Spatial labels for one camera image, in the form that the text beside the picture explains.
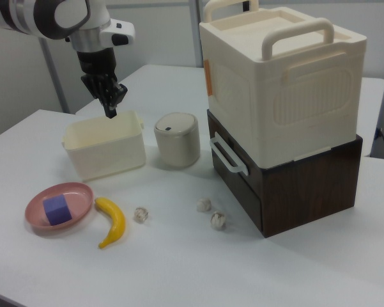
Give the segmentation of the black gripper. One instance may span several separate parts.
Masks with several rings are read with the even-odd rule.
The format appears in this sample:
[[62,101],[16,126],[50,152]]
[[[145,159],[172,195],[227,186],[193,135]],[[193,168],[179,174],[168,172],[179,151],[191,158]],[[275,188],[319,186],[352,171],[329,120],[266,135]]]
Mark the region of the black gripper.
[[108,118],[116,116],[115,107],[127,94],[127,87],[117,82],[116,58],[113,48],[96,52],[77,52],[81,70],[81,81],[94,99],[101,103]]

